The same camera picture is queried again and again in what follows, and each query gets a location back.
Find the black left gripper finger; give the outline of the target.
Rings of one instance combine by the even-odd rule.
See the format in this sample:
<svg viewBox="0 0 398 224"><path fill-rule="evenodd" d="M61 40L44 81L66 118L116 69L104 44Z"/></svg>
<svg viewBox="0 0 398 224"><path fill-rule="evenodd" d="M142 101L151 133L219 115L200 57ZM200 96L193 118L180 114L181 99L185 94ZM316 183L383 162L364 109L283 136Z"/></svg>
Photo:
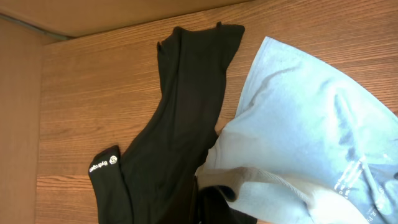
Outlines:
<svg viewBox="0 0 398 224"><path fill-rule="evenodd" d="M225 199L214 187L208 187L200 191L198 206L202 224L237 223Z"/></svg>

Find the light blue t-shirt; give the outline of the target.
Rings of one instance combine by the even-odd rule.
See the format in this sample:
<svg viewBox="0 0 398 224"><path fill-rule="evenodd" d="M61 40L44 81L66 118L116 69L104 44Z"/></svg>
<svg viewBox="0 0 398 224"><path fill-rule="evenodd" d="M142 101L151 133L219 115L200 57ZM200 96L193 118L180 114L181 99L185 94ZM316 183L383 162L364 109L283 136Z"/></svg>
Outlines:
<svg viewBox="0 0 398 224"><path fill-rule="evenodd" d="M397 116L331 65L266 37L199 189L272 223L396 223Z"/></svg>

